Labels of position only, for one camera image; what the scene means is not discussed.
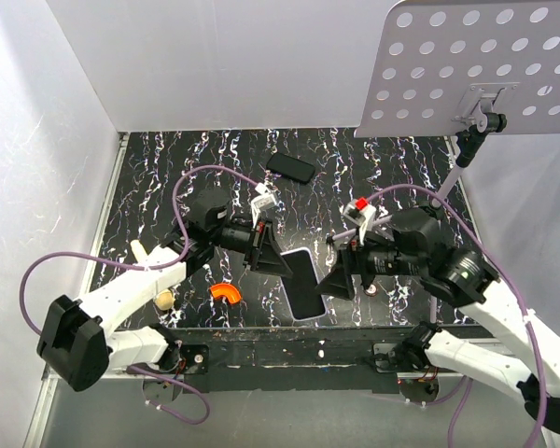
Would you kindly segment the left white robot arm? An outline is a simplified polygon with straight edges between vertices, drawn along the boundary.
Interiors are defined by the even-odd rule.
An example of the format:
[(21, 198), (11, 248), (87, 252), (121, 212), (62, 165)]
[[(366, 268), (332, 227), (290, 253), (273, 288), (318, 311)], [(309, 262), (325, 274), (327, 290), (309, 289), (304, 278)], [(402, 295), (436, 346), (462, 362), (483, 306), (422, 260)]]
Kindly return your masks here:
[(224, 189), (202, 191), (189, 211), (145, 260), (106, 285), (77, 299), (62, 295), (49, 307), (37, 353), (76, 392), (94, 385), (108, 371), (136, 364), (168, 373), (182, 362), (181, 342), (153, 324), (138, 330), (119, 326), (135, 311), (195, 274), (217, 248), (243, 255), (250, 271), (290, 277), (276, 242), (273, 222), (261, 212), (278, 204), (262, 184), (251, 201), (251, 218), (230, 214)]

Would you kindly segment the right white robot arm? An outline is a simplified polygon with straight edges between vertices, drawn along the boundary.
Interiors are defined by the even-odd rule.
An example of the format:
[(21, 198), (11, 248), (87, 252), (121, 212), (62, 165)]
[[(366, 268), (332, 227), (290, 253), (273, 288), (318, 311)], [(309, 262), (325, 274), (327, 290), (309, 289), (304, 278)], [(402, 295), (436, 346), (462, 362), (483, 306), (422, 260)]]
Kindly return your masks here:
[(511, 288), (483, 256), (448, 246), (437, 219), (421, 208), (396, 213), (393, 237), (368, 232), (341, 245), (330, 272), (317, 286), (323, 295), (351, 300), (354, 276), (370, 287), (378, 275), (408, 275), (431, 296), (487, 329), (510, 351), (508, 357), (422, 322), (386, 354), (386, 369), (457, 371), (521, 403), (533, 418), (544, 403), (544, 427), (560, 434), (560, 337), (535, 315), (523, 312)]

